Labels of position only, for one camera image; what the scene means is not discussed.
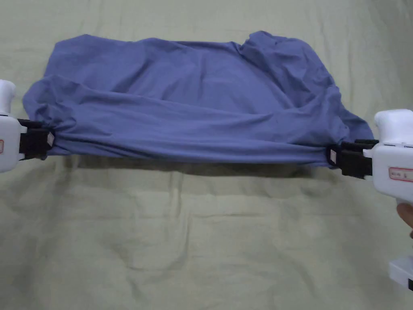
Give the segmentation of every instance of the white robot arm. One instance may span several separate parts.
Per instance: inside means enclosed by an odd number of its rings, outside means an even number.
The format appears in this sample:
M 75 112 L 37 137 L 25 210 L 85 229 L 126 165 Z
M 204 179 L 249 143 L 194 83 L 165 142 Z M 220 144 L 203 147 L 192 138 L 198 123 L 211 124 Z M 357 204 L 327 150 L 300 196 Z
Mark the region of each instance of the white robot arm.
M 40 122 L 15 119 L 10 115 L 16 86 L 0 80 L 0 172 L 13 169 L 19 160 L 46 157 L 54 135 Z
M 327 160 L 343 175 L 372 176 L 377 191 L 394 197 L 397 203 L 413 202 L 413 111 L 378 112 L 375 123 L 380 140 L 356 140 L 332 145 Z M 389 265 L 390 277 L 413 291 L 413 256 Z

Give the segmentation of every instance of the beige cloth backdrop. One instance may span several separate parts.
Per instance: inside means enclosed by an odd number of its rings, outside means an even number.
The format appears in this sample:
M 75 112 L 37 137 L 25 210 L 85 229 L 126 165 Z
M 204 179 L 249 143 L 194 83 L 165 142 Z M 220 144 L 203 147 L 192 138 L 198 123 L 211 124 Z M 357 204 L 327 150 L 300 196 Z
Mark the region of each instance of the beige cloth backdrop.
M 2 0 L 0 78 L 24 116 L 59 40 L 265 30 L 308 42 L 372 124 L 413 106 L 412 17 L 407 0 Z M 31 161 L 0 175 L 0 309 L 412 309 L 387 277 L 408 233 L 393 199 L 327 169 Z

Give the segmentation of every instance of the white base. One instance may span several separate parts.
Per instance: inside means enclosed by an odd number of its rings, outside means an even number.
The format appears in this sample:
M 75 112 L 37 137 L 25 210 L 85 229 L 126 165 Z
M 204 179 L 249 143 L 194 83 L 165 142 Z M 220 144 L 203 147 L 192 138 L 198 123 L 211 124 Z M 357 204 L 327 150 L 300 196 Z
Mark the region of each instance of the white base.
M 413 256 L 404 256 L 390 262 L 389 273 L 393 281 L 408 289 L 409 280 L 413 281 Z

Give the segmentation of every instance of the black clamp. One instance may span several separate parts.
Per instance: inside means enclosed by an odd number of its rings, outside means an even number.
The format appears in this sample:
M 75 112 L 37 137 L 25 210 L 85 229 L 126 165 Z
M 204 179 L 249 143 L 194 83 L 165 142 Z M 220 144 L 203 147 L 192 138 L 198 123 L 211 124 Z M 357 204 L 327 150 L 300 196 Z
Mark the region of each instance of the black clamp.
M 330 145 L 326 150 L 327 161 L 333 167 L 341 169 L 345 176 L 364 179 L 372 175 L 372 159 L 364 157 L 363 150 L 371 150 L 378 140 L 355 140 L 354 143 L 342 142 L 341 145 Z
M 47 152 L 52 149 L 54 132 L 45 128 L 41 122 L 18 119 L 20 125 L 27 127 L 27 132 L 20 134 L 19 153 L 24 154 L 22 160 L 45 159 Z

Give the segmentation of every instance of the white controller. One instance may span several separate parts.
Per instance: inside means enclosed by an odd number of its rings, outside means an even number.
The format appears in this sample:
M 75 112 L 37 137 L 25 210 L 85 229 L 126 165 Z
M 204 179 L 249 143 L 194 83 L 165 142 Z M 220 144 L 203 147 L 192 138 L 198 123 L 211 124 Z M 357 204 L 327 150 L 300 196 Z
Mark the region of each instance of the white controller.
M 378 112 L 375 122 L 379 143 L 364 150 L 372 159 L 373 183 L 379 192 L 395 197 L 397 203 L 413 202 L 413 111 Z M 390 278 L 413 291 L 413 255 L 390 262 Z
M 0 80 L 0 172 L 13 169 L 22 159 L 44 157 L 54 136 L 42 124 L 10 115 L 16 86 Z

